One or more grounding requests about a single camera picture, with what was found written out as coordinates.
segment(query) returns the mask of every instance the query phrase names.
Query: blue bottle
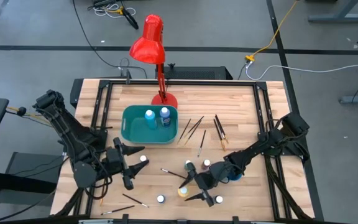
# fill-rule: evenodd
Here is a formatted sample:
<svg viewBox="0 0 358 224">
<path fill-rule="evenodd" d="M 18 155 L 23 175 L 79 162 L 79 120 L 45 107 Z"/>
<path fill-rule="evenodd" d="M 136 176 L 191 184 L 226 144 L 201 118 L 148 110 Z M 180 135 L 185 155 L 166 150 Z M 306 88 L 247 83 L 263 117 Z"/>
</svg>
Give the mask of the blue bottle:
<svg viewBox="0 0 358 224">
<path fill-rule="evenodd" d="M 155 113 L 152 110 L 147 110 L 144 114 L 144 118 L 146 119 L 147 125 L 150 129 L 157 129 L 157 122 L 155 121 Z"/>
<path fill-rule="evenodd" d="M 168 127 L 171 124 L 171 118 L 169 117 L 170 115 L 171 115 L 171 112 L 169 112 L 168 108 L 163 107 L 160 110 L 162 126 Z"/>
</svg>

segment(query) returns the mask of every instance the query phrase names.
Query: bottle cap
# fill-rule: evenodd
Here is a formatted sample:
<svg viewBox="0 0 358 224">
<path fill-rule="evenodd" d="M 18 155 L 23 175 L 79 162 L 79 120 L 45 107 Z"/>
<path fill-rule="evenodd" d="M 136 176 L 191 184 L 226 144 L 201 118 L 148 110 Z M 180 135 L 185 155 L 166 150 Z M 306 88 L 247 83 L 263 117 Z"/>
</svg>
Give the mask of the bottle cap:
<svg viewBox="0 0 358 224">
<path fill-rule="evenodd" d="M 157 196 L 157 201 L 158 202 L 162 203 L 162 202 L 164 202 L 164 200 L 165 200 L 165 197 L 163 195 Z"/>
<path fill-rule="evenodd" d="M 147 160 L 147 157 L 145 155 L 140 156 L 140 161 L 144 162 Z"/>
<path fill-rule="evenodd" d="M 209 166 L 211 165 L 211 161 L 209 161 L 209 159 L 204 160 L 204 166 Z"/>
<path fill-rule="evenodd" d="M 187 193 L 187 187 L 182 187 L 182 188 L 180 189 L 180 193 L 186 194 L 186 193 Z"/>
<path fill-rule="evenodd" d="M 223 202 L 223 197 L 222 196 L 216 196 L 215 201 L 216 201 L 216 203 L 222 203 Z"/>
</svg>

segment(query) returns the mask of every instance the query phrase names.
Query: plastic tray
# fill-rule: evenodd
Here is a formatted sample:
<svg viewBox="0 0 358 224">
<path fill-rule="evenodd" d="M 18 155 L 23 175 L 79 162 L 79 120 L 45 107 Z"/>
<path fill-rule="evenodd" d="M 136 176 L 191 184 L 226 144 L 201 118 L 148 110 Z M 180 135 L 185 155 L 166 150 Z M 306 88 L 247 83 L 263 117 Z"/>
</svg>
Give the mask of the plastic tray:
<svg viewBox="0 0 358 224">
<path fill-rule="evenodd" d="M 160 110 L 166 107 L 170 110 L 171 124 L 163 127 Z M 144 114 L 147 110 L 155 113 L 157 129 L 151 130 L 146 123 Z M 121 135 L 124 139 L 141 144 L 170 144 L 178 133 L 178 111 L 167 105 L 132 105 L 122 114 Z"/>
</svg>

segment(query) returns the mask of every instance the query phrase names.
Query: wooden table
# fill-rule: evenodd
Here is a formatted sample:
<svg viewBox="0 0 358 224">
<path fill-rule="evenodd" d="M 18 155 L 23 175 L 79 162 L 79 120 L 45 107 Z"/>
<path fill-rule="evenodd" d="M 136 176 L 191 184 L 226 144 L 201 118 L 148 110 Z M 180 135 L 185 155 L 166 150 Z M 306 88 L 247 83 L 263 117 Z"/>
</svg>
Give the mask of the wooden table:
<svg viewBox="0 0 358 224">
<path fill-rule="evenodd" d="M 96 99 L 98 79 L 86 79 L 83 82 L 80 99 L 75 113 L 75 118 L 84 126 L 90 126 L 93 114 L 93 106 Z M 267 82 L 270 105 L 273 118 L 278 119 L 289 113 L 287 97 L 282 82 Z M 112 145 L 112 139 L 120 137 L 127 145 L 133 145 L 126 141 L 120 134 L 121 118 L 124 109 L 130 105 L 144 105 L 151 102 L 157 93 L 156 85 L 113 85 L 111 102 L 108 112 L 107 146 Z M 109 186 L 107 196 L 100 205 L 99 201 L 93 202 L 91 217 L 101 218 L 102 212 L 117 208 L 135 205 L 134 208 L 123 210 L 102 216 L 103 218 L 121 218 L 122 214 L 129 214 L 130 219 L 164 219 L 164 220 L 232 220 L 238 216 L 240 220 L 273 220 L 272 206 L 267 183 L 267 175 L 263 156 L 255 157 L 247 166 L 245 176 L 238 181 L 229 184 L 219 184 L 209 190 L 213 195 L 223 196 L 224 202 L 213 207 L 208 207 L 206 202 L 193 200 L 185 202 L 177 194 L 178 186 L 183 179 L 162 172 L 160 168 L 176 172 L 186 176 L 184 163 L 191 160 L 199 172 L 204 159 L 211 162 L 222 161 L 223 156 L 232 151 L 245 149 L 257 140 L 259 131 L 257 114 L 255 112 L 255 100 L 251 87 L 247 86 L 218 86 L 218 85 L 169 85 L 168 92 L 174 94 L 178 100 L 179 130 L 174 143 L 169 145 L 146 145 L 146 149 L 140 153 L 126 157 L 129 165 L 139 162 L 140 155 L 146 155 L 150 164 L 143 168 L 136 179 L 133 180 L 134 190 L 124 188 L 120 175 L 113 176 L 113 183 Z M 260 94 L 262 111 L 264 101 Z M 99 111 L 98 123 L 102 117 L 103 107 Z M 219 137 L 213 123 L 213 117 L 217 114 L 226 135 L 229 139 L 227 152 L 221 149 Z M 191 118 L 191 127 L 201 116 L 205 116 L 202 123 L 189 140 L 177 144 L 181 132 Z M 203 131 L 206 130 L 203 150 L 197 158 L 198 148 L 201 143 Z M 296 156 L 282 156 L 283 171 L 287 189 L 299 206 L 313 217 L 308 186 L 301 160 Z M 194 182 L 188 185 L 189 196 L 200 193 Z M 69 163 L 64 164 L 57 185 L 57 191 L 53 201 L 51 214 L 58 212 L 70 199 L 76 190 L 73 173 Z M 276 189 L 281 217 L 283 203 L 280 192 Z M 143 207 L 122 196 L 128 194 L 137 200 L 150 206 Z M 159 204 L 157 195 L 164 195 L 166 202 Z M 83 197 L 81 211 L 85 210 L 86 197 Z"/>
</svg>

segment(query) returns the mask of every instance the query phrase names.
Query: floor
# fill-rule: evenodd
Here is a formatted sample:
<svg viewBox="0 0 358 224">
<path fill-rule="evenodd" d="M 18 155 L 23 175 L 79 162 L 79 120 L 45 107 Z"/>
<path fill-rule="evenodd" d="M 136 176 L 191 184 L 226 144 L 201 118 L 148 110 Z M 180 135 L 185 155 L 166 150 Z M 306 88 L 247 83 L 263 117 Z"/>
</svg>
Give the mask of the floor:
<svg viewBox="0 0 358 224">
<path fill-rule="evenodd" d="M 114 64 L 123 57 L 130 58 L 127 50 L 141 35 L 144 18 L 150 13 L 163 18 L 164 46 L 177 47 L 167 52 L 167 63 L 224 65 L 235 79 L 244 55 L 265 46 L 273 35 L 266 1 L 128 1 L 127 7 L 137 10 L 139 30 L 125 19 L 96 16 L 86 9 L 89 0 L 75 2 L 89 41 Z M 272 2 L 280 22 L 293 1 Z M 257 77 L 268 66 L 281 65 L 284 60 L 290 67 L 315 70 L 358 63 L 358 23 L 307 21 L 307 15 L 336 12 L 346 2 L 300 1 L 280 31 L 285 50 L 279 53 L 280 46 L 274 42 L 273 50 L 258 54 L 250 75 Z M 0 0 L 2 4 L 6 6 L 0 10 L 0 97 L 8 98 L 9 105 L 31 108 L 48 89 L 68 99 L 74 78 L 119 75 L 87 47 L 71 0 Z M 352 12 L 358 13 L 358 5 Z M 129 60 L 131 65 L 145 68 L 148 78 L 154 76 L 153 66 Z M 137 70 L 132 75 L 144 78 Z M 358 67 L 321 74 L 290 71 L 290 77 L 282 69 L 273 68 L 263 80 L 285 81 L 311 126 L 307 141 L 324 219 L 358 223 L 358 105 L 338 103 L 339 97 L 357 90 Z M 54 130 L 7 114 L 0 125 L 0 172 L 5 171 L 14 151 L 60 155 L 62 147 L 57 140 Z M 24 207 L 4 205 L 0 217 Z M 48 207 L 35 207 L 12 219 L 46 217 L 48 212 Z"/>
</svg>

